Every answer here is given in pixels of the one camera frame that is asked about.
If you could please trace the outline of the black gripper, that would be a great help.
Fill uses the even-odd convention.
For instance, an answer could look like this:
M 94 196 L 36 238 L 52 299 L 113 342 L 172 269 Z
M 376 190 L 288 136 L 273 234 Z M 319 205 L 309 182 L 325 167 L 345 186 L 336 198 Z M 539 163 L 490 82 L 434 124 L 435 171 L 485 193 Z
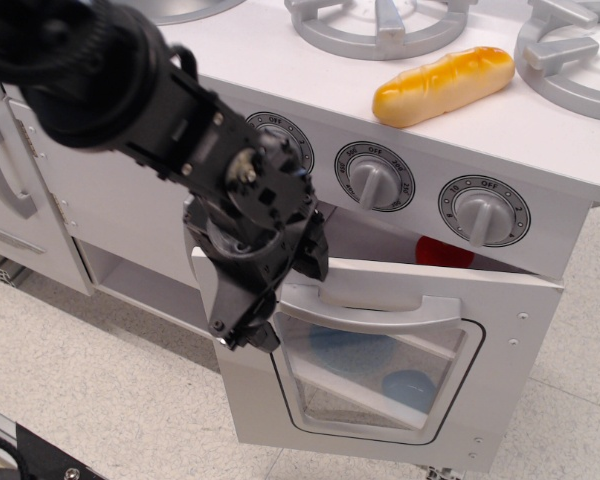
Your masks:
M 269 319 L 276 309 L 276 291 L 289 272 L 326 279 L 329 247 L 317 204 L 315 197 L 307 197 L 283 229 L 244 246 L 211 221 L 202 200 L 185 201 L 185 228 L 217 275 L 208 328 L 226 348 L 250 344 L 264 353 L 274 352 L 280 340 Z

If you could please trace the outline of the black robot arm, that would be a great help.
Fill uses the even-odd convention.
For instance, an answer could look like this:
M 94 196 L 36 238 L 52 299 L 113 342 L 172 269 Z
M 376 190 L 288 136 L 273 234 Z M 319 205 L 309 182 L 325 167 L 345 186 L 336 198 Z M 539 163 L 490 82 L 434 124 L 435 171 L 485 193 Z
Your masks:
M 116 150 L 190 193 L 183 222 L 215 267 L 211 334 L 272 352 L 276 292 L 323 280 L 328 244 L 311 177 L 289 142 L 203 88 L 193 53 L 108 1 L 0 1 L 0 82 L 57 143 Z

